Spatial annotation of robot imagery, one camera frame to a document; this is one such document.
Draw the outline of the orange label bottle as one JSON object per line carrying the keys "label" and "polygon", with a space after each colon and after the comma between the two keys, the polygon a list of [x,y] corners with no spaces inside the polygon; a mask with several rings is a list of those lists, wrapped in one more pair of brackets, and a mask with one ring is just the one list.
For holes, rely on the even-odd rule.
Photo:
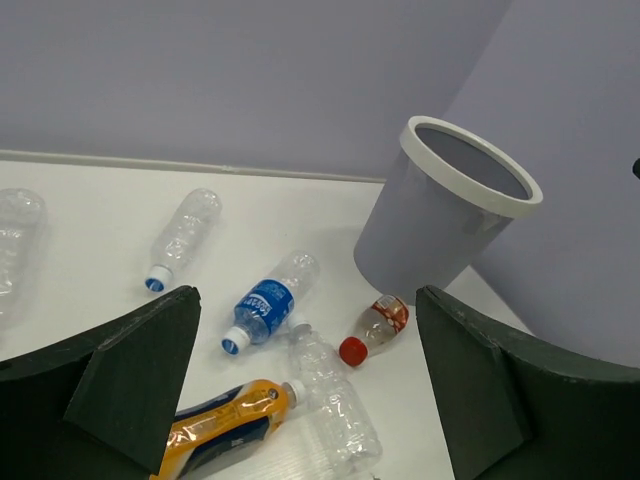
{"label": "orange label bottle", "polygon": [[308,389],[292,379],[259,379],[176,414],[155,479],[180,479],[198,468],[267,439]]}

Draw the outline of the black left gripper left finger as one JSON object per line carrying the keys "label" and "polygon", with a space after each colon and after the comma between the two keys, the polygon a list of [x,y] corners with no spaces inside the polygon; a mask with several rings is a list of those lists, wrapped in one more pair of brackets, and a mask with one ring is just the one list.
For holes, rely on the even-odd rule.
{"label": "black left gripper left finger", "polygon": [[126,315],[1,363],[4,479],[158,473],[201,315],[180,286]]}

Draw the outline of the red cap small bottle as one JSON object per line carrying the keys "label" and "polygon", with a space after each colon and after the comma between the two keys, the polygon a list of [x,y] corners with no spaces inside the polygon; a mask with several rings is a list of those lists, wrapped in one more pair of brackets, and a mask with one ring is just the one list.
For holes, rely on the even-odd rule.
{"label": "red cap small bottle", "polygon": [[348,366],[359,367],[369,357],[384,351],[408,321],[405,302],[394,295],[382,295],[359,316],[352,333],[338,348],[339,357]]}

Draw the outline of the blue label water bottle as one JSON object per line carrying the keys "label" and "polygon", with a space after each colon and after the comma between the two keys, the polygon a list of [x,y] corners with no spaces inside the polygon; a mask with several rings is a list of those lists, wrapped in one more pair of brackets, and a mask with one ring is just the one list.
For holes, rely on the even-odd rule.
{"label": "blue label water bottle", "polygon": [[315,285],[320,274],[317,259],[293,251],[257,282],[234,306],[233,324],[221,340],[228,355],[269,340]]}

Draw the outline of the clear bottle blue-white cap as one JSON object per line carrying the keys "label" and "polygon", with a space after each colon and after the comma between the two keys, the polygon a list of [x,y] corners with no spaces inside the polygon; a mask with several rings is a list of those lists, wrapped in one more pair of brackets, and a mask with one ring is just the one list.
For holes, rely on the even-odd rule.
{"label": "clear bottle blue-white cap", "polygon": [[220,197],[212,190],[191,191],[175,210],[151,247],[151,266],[144,280],[153,293],[167,290],[197,255],[218,222]]}

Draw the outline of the clear bottle white cap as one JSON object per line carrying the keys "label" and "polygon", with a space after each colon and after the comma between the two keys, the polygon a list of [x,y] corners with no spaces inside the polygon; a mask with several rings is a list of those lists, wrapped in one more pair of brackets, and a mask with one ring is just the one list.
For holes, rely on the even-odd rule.
{"label": "clear bottle white cap", "polygon": [[290,358],[327,459],[338,475],[374,466],[383,448],[362,400],[333,346],[309,323],[289,327]]}

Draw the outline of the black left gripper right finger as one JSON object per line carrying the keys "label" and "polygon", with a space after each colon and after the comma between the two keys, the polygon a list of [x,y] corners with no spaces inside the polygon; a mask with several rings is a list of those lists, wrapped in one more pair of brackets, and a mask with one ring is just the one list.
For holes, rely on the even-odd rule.
{"label": "black left gripper right finger", "polygon": [[457,479],[636,479],[639,371],[488,317],[443,290],[416,320]]}

